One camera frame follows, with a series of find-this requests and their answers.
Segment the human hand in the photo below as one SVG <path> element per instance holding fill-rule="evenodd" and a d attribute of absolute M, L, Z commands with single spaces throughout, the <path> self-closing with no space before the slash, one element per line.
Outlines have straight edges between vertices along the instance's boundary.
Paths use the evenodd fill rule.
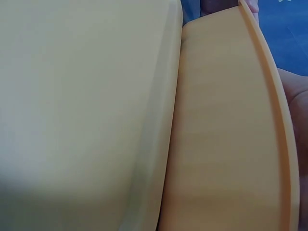
<path fill-rule="evenodd" d="M 257 23 L 259 23 L 259 6 L 258 6 L 258 0 L 245 0 L 247 3 L 249 9 L 251 10 L 252 14 L 254 15 Z"/>
<path fill-rule="evenodd" d="M 258 0 L 245 0 L 249 9 L 254 14 L 257 22 L 258 20 Z M 205 14 L 215 13 L 225 10 L 230 7 L 237 6 L 238 0 L 201 0 L 201 10 Z"/>

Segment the beige plastic lid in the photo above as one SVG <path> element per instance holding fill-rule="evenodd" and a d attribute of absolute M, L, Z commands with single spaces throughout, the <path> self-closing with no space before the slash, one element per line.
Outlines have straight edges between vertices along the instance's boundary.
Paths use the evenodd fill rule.
<path fill-rule="evenodd" d="M 0 2 L 0 230 L 155 230 L 180 0 Z"/>
<path fill-rule="evenodd" d="M 160 231 L 296 231 L 299 178 L 277 68 L 245 2 L 188 23 Z"/>

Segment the blue floor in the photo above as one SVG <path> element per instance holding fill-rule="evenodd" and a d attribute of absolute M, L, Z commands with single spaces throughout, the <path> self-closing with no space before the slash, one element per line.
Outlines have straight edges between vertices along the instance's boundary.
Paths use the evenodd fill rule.
<path fill-rule="evenodd" d="M 200 15 L 200 0 L 182 0 L 184 22 Z M 259 0 L 260 27 L 279 68 L 308 76 L 308 0 Z"/>

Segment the finger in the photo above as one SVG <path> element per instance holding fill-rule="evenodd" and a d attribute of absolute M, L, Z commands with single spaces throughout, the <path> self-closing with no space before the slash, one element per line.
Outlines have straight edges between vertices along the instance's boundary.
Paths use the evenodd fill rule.
<path fill-rule="evenodd" d="M 247 5 L 252 13 L 258 13 L 259 12 L 259 6 L 257 0 L 246 0 Z"/>

